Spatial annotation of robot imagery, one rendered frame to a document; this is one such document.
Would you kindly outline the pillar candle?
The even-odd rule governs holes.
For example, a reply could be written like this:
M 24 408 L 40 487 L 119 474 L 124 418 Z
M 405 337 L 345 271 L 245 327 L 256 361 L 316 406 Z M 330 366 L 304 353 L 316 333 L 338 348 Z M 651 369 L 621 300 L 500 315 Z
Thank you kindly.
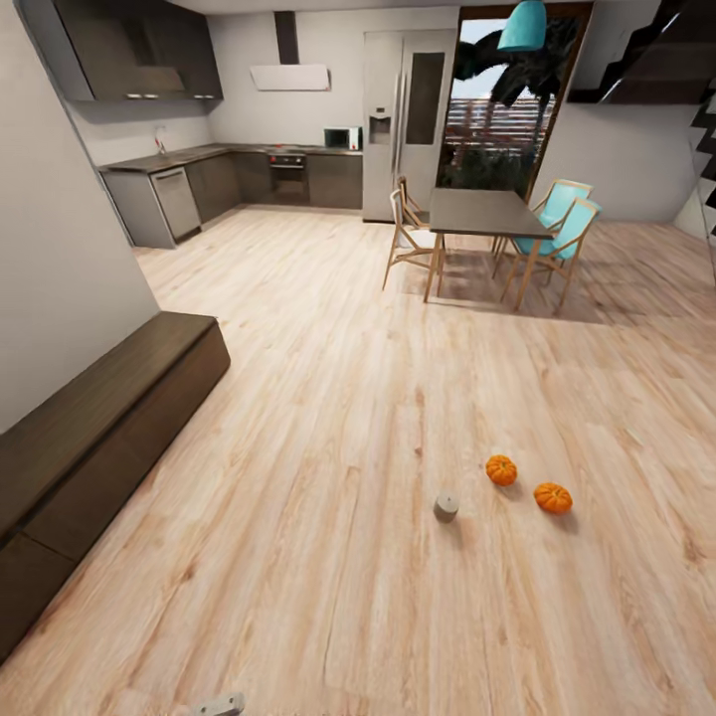
M 445 492 L 438 495 L 436 505 L 434 505 L 434 515 L 439 523 L 451 523 L 457 510 L 459 509 L 459 501 L 457 497 L 453 497 L 452 493 Z

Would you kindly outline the pumpkin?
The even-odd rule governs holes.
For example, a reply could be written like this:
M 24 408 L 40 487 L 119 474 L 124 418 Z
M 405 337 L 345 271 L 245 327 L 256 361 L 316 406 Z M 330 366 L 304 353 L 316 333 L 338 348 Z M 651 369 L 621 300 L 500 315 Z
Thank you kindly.
M 537 505 L 549 513 L 567 513 L 573 509 L 573 497 L 555 485 L 542 485 L 537 489 Z
M 485 469 L 487 469 L 487 477 L 489 477 L 495 485 L 513 487 L 513 485 L 517 483 L 517 467 L 504 455 L 494 457 L 485 466 Z

